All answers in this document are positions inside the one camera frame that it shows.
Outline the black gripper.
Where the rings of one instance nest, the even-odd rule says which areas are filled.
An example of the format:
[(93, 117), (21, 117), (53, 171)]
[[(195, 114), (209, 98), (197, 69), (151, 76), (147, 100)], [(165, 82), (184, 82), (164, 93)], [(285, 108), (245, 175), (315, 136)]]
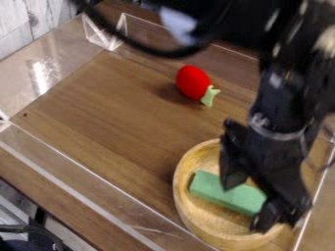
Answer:
[(312, 207), (301, 181), (301, 163), (319, 129), (320, 122), (312, 122), (296, 138), (280, 140), (232, 119), (224, 121), (219, 160), (221, 186), (229, 190), (249, 177), (268, 197), (252, 217), (252, 232), (267, 233), (276, 224), (295, 227)]

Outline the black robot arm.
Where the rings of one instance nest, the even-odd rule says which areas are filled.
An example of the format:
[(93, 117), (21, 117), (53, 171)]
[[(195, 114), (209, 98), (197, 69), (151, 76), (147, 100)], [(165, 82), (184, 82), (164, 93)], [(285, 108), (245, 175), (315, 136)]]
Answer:
[(252, 179), (265, 192), (252, 230), (292, 225), (312, 205), (301, 162), (335, 113), (335, 0), (147, 1), (187, 49), (220, 39), (259, 56), (248, 122), (224, 122), (221, 184)]

